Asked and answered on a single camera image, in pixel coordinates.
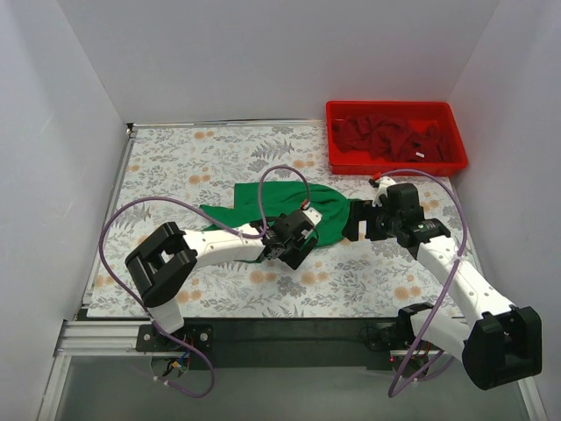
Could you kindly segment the green t shirt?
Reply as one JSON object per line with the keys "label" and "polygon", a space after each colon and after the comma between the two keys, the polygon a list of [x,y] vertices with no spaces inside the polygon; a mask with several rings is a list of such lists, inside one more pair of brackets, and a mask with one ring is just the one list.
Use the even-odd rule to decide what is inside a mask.
{"label": "green t shirt", "polygon": [[316,227],[318,243],[315,248],[330,246],[341,240],[349,215],[350,200],[321,184],[304,186],[300,182],[239,183],[234,187],[234,204],[231,209],[208,205],[204,205],[202,209],[216,221],[232,228],[232,233],[236,233],[235,229],[241,225],[260,221],[263,227],[259,229],[259,236],[262,238],[276,218],[281,214],[288,215],[300,210],[305,202],[310,202],[322,214],[322,221]]}

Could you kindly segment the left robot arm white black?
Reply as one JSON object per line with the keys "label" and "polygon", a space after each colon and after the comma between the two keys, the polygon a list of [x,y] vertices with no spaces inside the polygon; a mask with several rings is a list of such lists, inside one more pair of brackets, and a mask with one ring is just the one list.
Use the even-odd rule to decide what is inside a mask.
{"label": "left robot arm white black", "polygon": [[174,222],[161,225],[125,259],[142,304],[159,326],[158,342],[169,351],[186,342],[176,296],[191,272],[231,261],[275,259],[296,269],[315,248],[314,231],[321,221],[322,215],[311,207],[295,210],[276,218],[262,238],[260,221],[241,225],[236,233],[182,231]]}

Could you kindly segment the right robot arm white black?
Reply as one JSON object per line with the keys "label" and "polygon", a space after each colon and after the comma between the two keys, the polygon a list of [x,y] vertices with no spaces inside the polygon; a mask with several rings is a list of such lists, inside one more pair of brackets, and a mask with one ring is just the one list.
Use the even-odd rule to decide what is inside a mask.
{"label": "right robot arm white black", "polygon": [[358,240],[364,222],[367,239],[395,239],[441,283],[465,318],[449,318],[434,304],[409,305],[398,312],[398,341],[411,349],[430,342],[460,360],[483,390],[540,374],[543,339],[537,312],[512,303],[465,260],[444,223],[425,217],[413,184],[382,177],[375,186],[374,199],[351,202],[344,236]]}

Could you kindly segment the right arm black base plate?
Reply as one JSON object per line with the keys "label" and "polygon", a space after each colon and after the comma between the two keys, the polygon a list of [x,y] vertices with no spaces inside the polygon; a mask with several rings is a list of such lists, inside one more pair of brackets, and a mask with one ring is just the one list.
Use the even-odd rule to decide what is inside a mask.
{"label": "right arm black base plate", "polygon": [[395,323],[364,325],[359,329],[359,338],[371,351],[404,349],[407,345]]}

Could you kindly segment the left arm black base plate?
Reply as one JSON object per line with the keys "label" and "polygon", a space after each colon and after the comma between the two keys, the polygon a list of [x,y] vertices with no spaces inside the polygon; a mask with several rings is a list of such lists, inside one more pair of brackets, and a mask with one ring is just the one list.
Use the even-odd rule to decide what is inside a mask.
{"label": "left arm black base plate", "polygon": [[135,345],[137,352],[163,353],[179,352],[185,347],[178,341],[188,343],[194,348],[206,353],[211,350],[214,340],[214,326],[209,324],[186,324],[176,332],[171,333],[176,340],[163,335],[153,325],[141,325]]}

